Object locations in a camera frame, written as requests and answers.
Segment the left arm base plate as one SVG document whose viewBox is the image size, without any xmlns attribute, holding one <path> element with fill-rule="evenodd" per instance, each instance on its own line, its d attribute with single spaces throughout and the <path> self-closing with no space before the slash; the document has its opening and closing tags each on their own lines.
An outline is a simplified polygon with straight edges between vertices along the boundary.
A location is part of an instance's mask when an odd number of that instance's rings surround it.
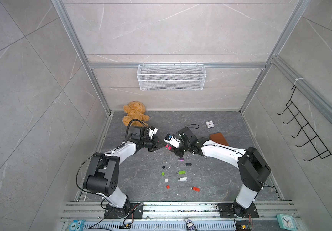
<svg viewBox="0 0 332 231">
<path fill-rule="evenodd" d="M 143 217 L 144 203 L 125 203 L 124 208 L 115 208 L 109 204 L 105 207 L 105 219 L 140 219 Z"/>
</svg>

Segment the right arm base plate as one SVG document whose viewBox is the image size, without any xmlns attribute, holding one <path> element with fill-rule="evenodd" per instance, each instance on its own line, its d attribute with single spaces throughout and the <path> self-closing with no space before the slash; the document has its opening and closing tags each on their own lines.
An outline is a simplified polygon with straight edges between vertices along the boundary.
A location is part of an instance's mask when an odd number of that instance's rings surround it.
<svg viewBox="0 0 332 231">
<path fill-rule="evenodd" d="M 237 203 L 218 203 L 217 210 L 221 218 L 259 218 L 256 205 L 252 203 L 249 208 L 243 208 Z"/>
</svg>

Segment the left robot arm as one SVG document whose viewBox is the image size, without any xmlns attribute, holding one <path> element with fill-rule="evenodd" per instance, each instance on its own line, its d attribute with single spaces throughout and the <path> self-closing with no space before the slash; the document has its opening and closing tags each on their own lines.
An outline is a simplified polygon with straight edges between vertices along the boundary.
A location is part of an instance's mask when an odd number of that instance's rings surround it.
<svg viewBox="0 0 332 231">
<path fill-rule="evenodd" d="M 76 186 L 82 192 L 99 195 L 115 209 L 128 209 L 129 198 L 118 185 L 120 164 L 128 157 L 136 154 L 141 149 L 154 152 L 166 144 L 156 135 L 158 129 L 147 126 L 132 126 L 133 119 L 129 122 L 124 141 L 115 149 L 106 153 L 94 153 L 87 160 L 90 161 L 83 184 Z"/>
</svg>

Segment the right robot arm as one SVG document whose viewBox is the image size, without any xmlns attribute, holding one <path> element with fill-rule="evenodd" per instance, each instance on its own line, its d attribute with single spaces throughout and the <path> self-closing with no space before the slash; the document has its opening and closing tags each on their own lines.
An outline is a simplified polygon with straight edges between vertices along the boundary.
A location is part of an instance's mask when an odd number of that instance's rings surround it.
<svg viewBox="0 0 332 231">
<path fill-rule="evenodd" d="M 179 157 L 189 152 L 221 160 L 239 169 L 243 185 L 232 205 L 236 215 L 248 211 L 271 173 L 271 168 L 256 148 L 238 149 L 211 139 L 197 138 L 188 127 L 173 135 L 168 134 L 165 142 L 169 150 Z"/>
</svg>

